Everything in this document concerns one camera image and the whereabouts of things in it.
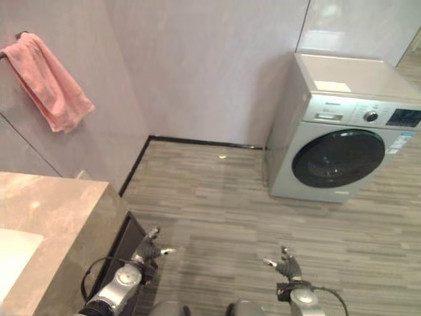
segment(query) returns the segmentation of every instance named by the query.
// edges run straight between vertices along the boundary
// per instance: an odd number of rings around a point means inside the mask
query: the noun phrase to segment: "black baseboard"
[[[145,144],[143,145],[143,147],[142,147],[142,149],[141,149],[141,151],[140,151],[139,155],[137,156],[136,161],[134,162],[134,165],[133,165],[132,169],[130,170],[129,174],[127,175],[127,177],[126,177],[126,179],[125,179],[125,181],[124,181],[124,183],[123,183],[123,185],[121,186],[121,189],[120,189],[120,191],[118,192],[118,195],[119,195],[119,196],[123,196],[124,192],[126,191],[126,189],[127,189],[128,185],[129,185],[129,183],[130,183],[130,180],[133,178],[133,175],[134,175],[134,173],[136,172],[137,166],[139,166],[140,161],[141,161],[141,160],[142,160],[142,158],[143,158],[143,155],[145,155],[145,152],[146,152],[147,146],[149,146],[149,142],[150,142],[150,141],[151,141],[151,137],[149,136],[149,137],[146,139],[146,142],[145,142]]]
[[[206,146],[224,146],[224,147],[258,149],[258,150],[262,149],[262,147],[256,147],[253,145],[243,145],[243,144],[224,143],[224,142],[210,142],[208,140],[190,140],[188,138],[176,138],[176,137],[167,137],[167,136],[150,136],[150,138],[151,140],[156,140],[158,142],[171,142],[171,143],[206,145]]]
[[[137,166],[139,166],[143,155],[146,152],[147,147],[149,146],[149,143],[151,140],[155,140],[157,142],[171,142],[171,143],[181,143],[181,144],[194,144],[194,145],[207,145],[207,146],[224,146],[224,147],[233,147],[233,148],[244,148],[244,149],[256,149],[261,150],[262,147],[257,147],[253,145],[243,145],[243,144],[233,144],[233,143],[224,143],[224,142],[210,142],[207,140],[190,140],[187,138],[176,138],[176,137],[167,137],[167,136],[153,136],[149,135],[147,138],[145,145],[143,145],[139,155],[137,156],[137,159],[127,175],[127,178],[125,179],[123,185],[121,186],[120,191],[118,192],[119,196],[123,196],[124,192],[127,189],[127,186],[130,183],[130,180],[133,178],[134,173],[136,172]]]

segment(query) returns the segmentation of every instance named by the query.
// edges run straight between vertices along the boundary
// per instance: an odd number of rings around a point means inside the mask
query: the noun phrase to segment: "towel bar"
[[[22,36],[22,33],[29,33],[29,32],[27,32],[27,31],[22,31],[22,32],[19,32],[19,33],[17,33],[16,35],[15,35],[15,38],[16,39],[20,39],[20,37]],[[2,59],[2,58],[4,58],[4,57],[6,57],[6,54],[4,54],[4,52],[0,52],[0,59]]]

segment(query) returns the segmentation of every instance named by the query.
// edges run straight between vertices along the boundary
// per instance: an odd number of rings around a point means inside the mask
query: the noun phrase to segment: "label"
[[[344,82],[334,81],[314,81],[317,89],[325,91],[336,91],[336,92],[351,92],[349,86]]]
[[[400,136],[396,138],[396,140],[389,146],[386,150],[386,153],[395,155],[405,146],[405,144],[414,137],[413,133],[410,132],[403,132]]]

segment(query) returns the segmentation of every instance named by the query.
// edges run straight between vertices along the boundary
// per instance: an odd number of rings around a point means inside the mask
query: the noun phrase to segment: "black cable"
[[[91,298],[89,298],[87,296],[87,292],[86,292],[86,287],[85,287],[85,280],[87,278],[87,276],[91,273],[92,268],[98,263],[101,262],[102,260],[112,260],[115,259],[114,257],[102,257],[99,258],[97,260],[95,260],[90,266],[89,268],[87,268],[84,277],[82,278],[82,281],[80,282],[80,292],[82,293],[82,297],[85,301],[85,304],[87,303],[88,300],[90,300]],[[119,262],[121,263],[129,263],[129,261],[123,260],[123,259],[117,259]]]
[[[312,290],[320,290],[320,291],[325,291],[325,292],[329,292],[331,294],[333,294],[342,304],[343,309],[345,310],[345,315],[349,316],[348,313],[348,307],[347,304],[345,303],[345,301],[343,300],[343,298],[339,295],[338,292],[336,292],[335,290],[332,290],[330,288],[325,288],[324,286],[311,286]]]

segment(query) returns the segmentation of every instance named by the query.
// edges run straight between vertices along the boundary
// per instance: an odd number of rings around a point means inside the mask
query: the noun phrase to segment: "front-loading washing machine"
[[[344,202],[420,121],[421,93],[387,63],[297,53],[264,151],[269,193]]]

